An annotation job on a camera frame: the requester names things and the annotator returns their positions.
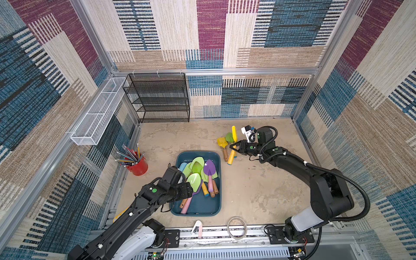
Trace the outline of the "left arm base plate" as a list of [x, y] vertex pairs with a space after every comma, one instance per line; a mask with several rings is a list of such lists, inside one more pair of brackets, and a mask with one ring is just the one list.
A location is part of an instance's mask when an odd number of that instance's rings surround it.
[[164, 230], [156, 236], [156, 240], [153, 244], [157, 249], [171, 249], [178, 248], [180, 240], [180, 230], [179, 229], [168, 229]]

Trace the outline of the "red pencil cup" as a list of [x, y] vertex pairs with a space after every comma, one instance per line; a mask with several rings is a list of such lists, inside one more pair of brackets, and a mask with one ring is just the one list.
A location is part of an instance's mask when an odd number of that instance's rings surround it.
[[145, 157], [141, 157], [140, 161], [134, 165], [126, 167], [133, 175], [142, 176], [148, 171], [148, 164]]

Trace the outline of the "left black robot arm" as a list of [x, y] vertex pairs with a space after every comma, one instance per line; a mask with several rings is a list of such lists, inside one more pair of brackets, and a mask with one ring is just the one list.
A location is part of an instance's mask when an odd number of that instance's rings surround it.
[[192, 195], [192, 187], [175, 166], [162, 177], [144, 185], [127, 210], [100, 236], [85, 247], [76, 245], [69, 260], [110, 260], [126, 243], [135, 229], [165, 203], [179, 201]]

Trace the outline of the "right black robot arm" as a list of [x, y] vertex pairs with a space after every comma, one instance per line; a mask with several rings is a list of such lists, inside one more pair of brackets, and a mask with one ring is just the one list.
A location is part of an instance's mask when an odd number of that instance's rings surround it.
[[[355, 181], [337, 169], [325, 169], [316, 166], [288, 149], [276, 146], [278, 131], [272, 126], [259, 129], [250, 125], [242, 128], [245, 139], [239, 140], [237, 130], [232, 128], [227, 139], [231, 141], [231, 157], [237, 153], [256, 157], [261, 164], [270, 164], [283, 169], [310, 188], [310, 205], [302, 212], [288, 218], [282, 229], [288, 243], [297, 243], [312, 228], [321, 228], [336, 222], [357, 221], [366, 217], [371, 209], [371, 201], [366, 191]], [[354, 216], [342, 217], [342, 214], [355, 207], [349, 186], [355, 187], [362, 195], [364, 208]]]

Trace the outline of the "yellow measuring device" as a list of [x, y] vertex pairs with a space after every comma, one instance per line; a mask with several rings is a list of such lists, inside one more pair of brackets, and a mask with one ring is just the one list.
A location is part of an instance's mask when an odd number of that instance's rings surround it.
[[129, 207], [128, 208], [126, 208], [125, 210], [123, 210], [123, 211], [121, 211], [119, 214], [117, 214], [114, 218], [113, 218], [113, 223], [115, 222], [115, 221], [117, 221], [127, 210], [129, 209]]

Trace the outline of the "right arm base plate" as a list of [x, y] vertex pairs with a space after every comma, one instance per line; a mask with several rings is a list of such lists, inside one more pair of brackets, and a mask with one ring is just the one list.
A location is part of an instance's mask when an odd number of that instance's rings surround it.
[[266, 225], [265, 234], [269, 237], [269, 242], [275, 244], [310, 244], [315, 242], [315, 238], [310, 229], [297, 231], [295, 228], [286, 226]]

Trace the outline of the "yellow shovel wooden handle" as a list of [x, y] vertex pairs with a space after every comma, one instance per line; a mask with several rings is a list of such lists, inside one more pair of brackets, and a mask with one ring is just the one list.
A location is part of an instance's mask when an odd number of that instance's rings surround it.
[[223, 152], [223, 157], [225, 162], [228, 162], [229, 157], [228, 157], [228, 152], [226, 150], [226, 147], [228, 146], [228, 142], [224, 137], [218, 138], [217, 139], [217, 144], [219, 147], [222, 148], [222, 152]]

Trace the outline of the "green shovel yellow handle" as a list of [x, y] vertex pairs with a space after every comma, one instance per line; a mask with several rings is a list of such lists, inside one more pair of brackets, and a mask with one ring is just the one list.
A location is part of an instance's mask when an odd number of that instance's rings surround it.
[[225, 140], [229, 143], [229, 144], [233, 144], [235, 143], [234, 141], [234, 137], [233, 134], [231, 132], [227, 133], [225, 136]]

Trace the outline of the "pink white small device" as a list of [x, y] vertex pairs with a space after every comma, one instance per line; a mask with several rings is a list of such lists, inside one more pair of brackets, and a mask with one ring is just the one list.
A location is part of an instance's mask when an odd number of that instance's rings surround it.
[[200, 220], [197, 220], [191, 230], [191, 234], [197, 236], [198, 239], [201, 239], [202, 233], [203, 233], [203, 223]]

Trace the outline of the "teal plastic storage box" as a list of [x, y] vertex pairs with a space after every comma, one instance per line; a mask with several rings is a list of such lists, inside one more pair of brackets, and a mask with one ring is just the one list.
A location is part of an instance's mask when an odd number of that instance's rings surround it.
[[216, 167], [216, 174], [212, 176], [214, 184], [218, 188], [219, 194], [216, 194], [215, 197], [210, 195], [205, 195], [201, 190], [198, 194], [194, 195], [193, 200], [188, 208], [186, 214], [181, 214], [181, 202], [176, 201], [170, 203], [170, 210], [176, 216], [189, 216], [189, 217], [211, 217], [218, 214], [222, 206], [222, 197], [221, 197], [221, 157], [216, 152], [211, 151], [185, 151], [182, 152], [176, 161], [176, 166], [179, 168], [180, 164], [183, 162], [190, 163], [197, 157], [203, 157], [204, 161], [212, 160]]

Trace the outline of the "light blue shovel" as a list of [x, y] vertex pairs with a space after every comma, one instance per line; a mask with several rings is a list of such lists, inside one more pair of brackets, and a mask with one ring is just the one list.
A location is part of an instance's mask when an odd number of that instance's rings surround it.
[[185, 170], [185, 168], [186, 168], [186, 166], [187, 166], [187, 162], [182, 162], [181, 164], [180, 164], [180, 166], [179, 166], [179, 170], [181, 171], [181, 172], [183, 172], [184, 170]]

